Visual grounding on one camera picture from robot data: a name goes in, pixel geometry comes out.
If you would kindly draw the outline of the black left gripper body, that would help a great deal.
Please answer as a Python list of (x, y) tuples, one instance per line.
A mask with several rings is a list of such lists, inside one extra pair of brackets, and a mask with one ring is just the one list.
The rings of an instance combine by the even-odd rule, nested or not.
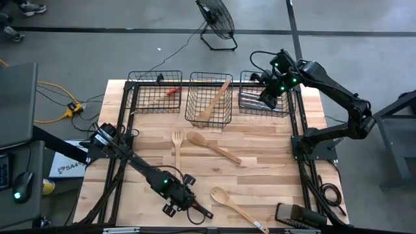
[(196, 205), (196, 196), (189, 186), (185, 184), (172, 183), (168, 187), (168, 205), (178, 211), (184, 211)]

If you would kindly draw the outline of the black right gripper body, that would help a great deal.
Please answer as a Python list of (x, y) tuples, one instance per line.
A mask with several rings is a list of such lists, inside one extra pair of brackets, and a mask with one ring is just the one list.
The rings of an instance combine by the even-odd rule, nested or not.
[(282, 74), (272, 70), (271, 80), (268, 82), (268, 91), (272, 95), (282, 95), (294, 86), (294, 75), (292, 73)]

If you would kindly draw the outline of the wooden spork with label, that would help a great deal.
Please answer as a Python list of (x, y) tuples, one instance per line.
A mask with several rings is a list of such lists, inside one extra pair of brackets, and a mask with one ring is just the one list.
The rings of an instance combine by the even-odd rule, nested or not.
[(230, 197), (230, 195), (220, 187), (213, 187), (211, 189), (211, 197), (216, 202), (228, 206), (238, 212), (241, 216), (243, 216), (247, 221), (249, 221), (252, 225), (254, 225), (257, 229), (259, 229), (264, 234), (269, 234), (270, 230), (262, 225), (260, 221), (256, 220), (252, 215), (248, 214), (242, 208), (240, 208)]

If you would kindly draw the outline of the wooden spoon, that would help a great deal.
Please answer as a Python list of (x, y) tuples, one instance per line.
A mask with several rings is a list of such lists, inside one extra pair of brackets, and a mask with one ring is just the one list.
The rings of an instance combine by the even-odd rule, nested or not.
[(228, 158), (229, 160), (233, 161), (236, 164), (241, 164), (241, 160), (232, 155), (231, 153), (224, 151), (222, 149), (220, 149), (218, 146), (208, 142), (204, 136), (202, 136), (201, 134), (199, 134), (198, 132), (195, 131), (190, 131), (187, 133), (187, 140), (195, 145), (198, 146), (204, 146), (206, 148), (209, 148), (223, 156), (225, 156), (226, 158)]

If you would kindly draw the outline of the wooden salad fork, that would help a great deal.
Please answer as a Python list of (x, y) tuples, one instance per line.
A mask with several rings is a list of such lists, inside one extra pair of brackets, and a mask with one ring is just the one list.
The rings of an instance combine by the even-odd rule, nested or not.
[(172, 132), (172, 142), (175, 147), (175, 167), (176, 170), (176, 177), (181, 179), (181, 145), (183, 143), (185, 134), (183, 131), (177, 130)]

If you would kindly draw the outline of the red spatula wooden handle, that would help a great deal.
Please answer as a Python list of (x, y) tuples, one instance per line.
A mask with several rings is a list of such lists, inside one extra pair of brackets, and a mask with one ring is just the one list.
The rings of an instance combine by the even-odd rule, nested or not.
[(180, 87), (140, 87), (136, 104), (131, 104), (133, 114), (179, 112), (181, 105)]

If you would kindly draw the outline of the black floor fan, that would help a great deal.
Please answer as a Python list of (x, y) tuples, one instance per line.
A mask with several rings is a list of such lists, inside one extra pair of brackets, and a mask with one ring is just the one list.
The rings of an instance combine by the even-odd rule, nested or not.
[[(207, 45), (211, 51), (235, 51), (238, 48), (237, 41), (234, 38), (235, 25), (229, 10), (222, 0), (196, 0), (196, 4), (205, 20), (205, 26), (200, 33), (200, 39)], [(223, 40), (232, 40), (233, 47), (214, 48), (204, 38), (207, 28), (210, 27), (213, 32)]]

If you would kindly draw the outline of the white printed box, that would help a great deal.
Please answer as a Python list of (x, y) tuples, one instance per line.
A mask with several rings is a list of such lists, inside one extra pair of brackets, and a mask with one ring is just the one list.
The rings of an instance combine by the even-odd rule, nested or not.
[(85, 164), (56, 152), (49, 172), (49, 178), (80, 178), (85, 176), (85, 171)]

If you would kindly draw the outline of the black metal stand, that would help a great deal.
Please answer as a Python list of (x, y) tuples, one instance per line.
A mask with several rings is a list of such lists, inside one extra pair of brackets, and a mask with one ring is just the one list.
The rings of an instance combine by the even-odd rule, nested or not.
[(408, 162), (416, 163), (416, 90), (401, 94), (374, 115), (388, 155), (400, 177), (380, 184), (381, 190), (416, 186)]

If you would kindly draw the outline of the black desk support bar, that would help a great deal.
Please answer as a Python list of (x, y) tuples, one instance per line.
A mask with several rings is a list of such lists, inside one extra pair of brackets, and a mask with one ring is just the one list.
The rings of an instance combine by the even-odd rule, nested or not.
[(66, 141), (44, 131), (43, 129), (33, 126), (32, 139), (34, 141), (45, 142), (45, 147), (55, 152), (61, 153), (79, 163), (87, 164), (87, 152), (73, 146)]

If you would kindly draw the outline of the grey desk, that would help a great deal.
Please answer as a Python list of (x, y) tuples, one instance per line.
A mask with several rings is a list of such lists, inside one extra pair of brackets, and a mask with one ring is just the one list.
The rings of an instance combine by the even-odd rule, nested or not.
[(14, 202), (12, 186), (0, 191), (0, 229), (32, 221), (40, 216), (44, 143), (32, 142), (31, 144), (0, 150), (0, 155), (4, 153), (14, 154), (12, 184), (22, 172), (32, 172), (34, 176), (32, 194), (25, 203)]

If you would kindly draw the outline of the grey desk monitor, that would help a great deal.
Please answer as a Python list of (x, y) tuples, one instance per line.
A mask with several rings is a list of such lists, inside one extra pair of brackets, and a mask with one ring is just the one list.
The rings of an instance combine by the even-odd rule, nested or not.
[(36, 63), (0, 68), (0, 150), (32, 138), (37, 78)]

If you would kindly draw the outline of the person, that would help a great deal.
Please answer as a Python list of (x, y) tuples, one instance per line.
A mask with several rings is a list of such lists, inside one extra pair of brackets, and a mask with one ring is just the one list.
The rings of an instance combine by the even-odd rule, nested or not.
[(34, 4), (29, 0), (0, 0), (0, 35), (7, 37), (14, 42), (20, 42), (25, 38), (25, 35), (10, 26), (13, 21), (12, 16), (1, 12), (8, 1), (15, 3), (22, 14), (27, 17), (35, 14), (42, 14), (47, 10), (47, 7), (45, 5)]

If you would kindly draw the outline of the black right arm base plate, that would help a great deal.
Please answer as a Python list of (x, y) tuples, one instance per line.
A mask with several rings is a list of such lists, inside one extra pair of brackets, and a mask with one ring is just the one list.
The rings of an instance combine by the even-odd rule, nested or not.
[(335, 143), (333, 140), (319, 142), (311, 151), (299, 147), (300, 135), (291, 137), (292, 156), (297, 161), (333, 161), (337, 160)]

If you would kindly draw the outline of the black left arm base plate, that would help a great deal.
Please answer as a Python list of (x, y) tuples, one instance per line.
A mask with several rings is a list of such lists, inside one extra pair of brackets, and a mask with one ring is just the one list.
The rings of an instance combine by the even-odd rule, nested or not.
[(103, 148), (91, 142), (81, 142), (80, 145), (88, 150), (86, 156), (91, 159), (130, 159), (133, 157), (133, 151), (128, 146), (116, 142), (110, 142)]

